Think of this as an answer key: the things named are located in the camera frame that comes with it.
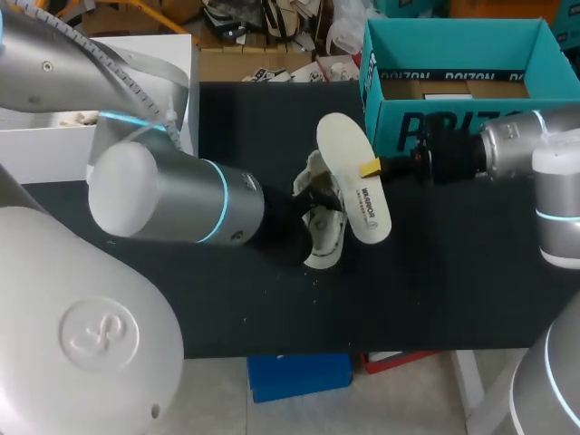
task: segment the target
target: white insole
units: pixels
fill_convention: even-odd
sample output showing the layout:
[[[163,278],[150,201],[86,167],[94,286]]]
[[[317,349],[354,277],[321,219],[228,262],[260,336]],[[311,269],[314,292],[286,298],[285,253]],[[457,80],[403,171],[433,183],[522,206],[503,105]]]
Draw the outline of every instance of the white insole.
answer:
[[[383,241],[391,233],[391,213],[380,177],[359,175],[359,167],[375,157],[364,131],[348,116],[330,113],[318,122],[316,141],[343,193],[344,211],[356,238],[367,244]]]

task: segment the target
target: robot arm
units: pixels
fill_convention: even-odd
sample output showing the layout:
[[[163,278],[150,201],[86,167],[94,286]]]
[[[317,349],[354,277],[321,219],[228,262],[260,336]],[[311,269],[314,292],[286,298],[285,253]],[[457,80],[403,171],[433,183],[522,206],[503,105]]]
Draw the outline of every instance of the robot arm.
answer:
[[[119,237],[245,245],[286,264],[304,262],[312,250],[301,219],[304,205],[329,198],[311,191],[294,199],[260,185],[247,171],[181,152],[177,131],[189,96],[184,72],[89,40],[24,0],[8,1],[25,13],[0,9],[0,80],[11,83],[0,90],[0,106],[120,114],[100,117],[92,147],[97,162],[89,205],[103,230]],[[141,120],[164,129],[140,128]]]
[[[580,105],[487,121],[477,134],[454,130],[445,114],[434,113],[410,156],[381,160],[385,180],[412,174],[441,185],[533,176],[542,256],[580,268]]]

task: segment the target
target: black table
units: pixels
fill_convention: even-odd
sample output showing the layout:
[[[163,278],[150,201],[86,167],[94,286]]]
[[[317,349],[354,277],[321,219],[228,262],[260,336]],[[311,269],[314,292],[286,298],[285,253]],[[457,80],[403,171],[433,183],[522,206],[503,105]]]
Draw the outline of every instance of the black table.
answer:
[[[283,189],[323,115],[363,117],[354,83],[204,84],[200,99],[200,155]],[[341,263],[327,271],[274,266],[246,249],[109,237],[92,222],[84,182],[27,188],[159,288],[188,358],[527,347],[580,286],[579,273],[541,259],[530,179],[393,183],[389,238],[364,246],[347,229]]]

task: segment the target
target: cardboard box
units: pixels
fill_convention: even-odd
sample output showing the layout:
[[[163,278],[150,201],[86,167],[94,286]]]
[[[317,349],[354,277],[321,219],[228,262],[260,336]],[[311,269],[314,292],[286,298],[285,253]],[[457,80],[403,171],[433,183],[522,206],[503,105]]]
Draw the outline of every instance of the cardboard box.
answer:
[[[376,5],[389,18],[415,18],[434,7],[444,6],[446,0],[377,0]]]
[[[311,53],[288,50],[286,44],[268,44],[262,34],[247,34],[244,45],[218,39],[205,25],[199,34],[199,80],[241,82],[258,68],[289,73],[312,62]]]
[[[201,82],[241,82],[258,68],[289,73],[312,62],[309,53],[216,53],[202,50],[199,56]]]
[[[383,157],[414,146],[428,113],[477,132],[514,111],[580,102],[580,82],[540,20],[370,20],[359,84],[366,132]]]
[[[160,0],[143,0],[143,3],[161,12]],[[82,29],[89,36],[104,34],[156,33],[160,23],[132,5],[97,5],[82,14]]]
[[[201,12],[201,0],[162,0],[161,10],[175,24],[184,24]]]
[[[580,0],[561,0],[552,31],[562,50],[580,46]]]
[[[514,2],[498,0],[449,0],[450,18],[543,18],[552,24],[560,0]]]

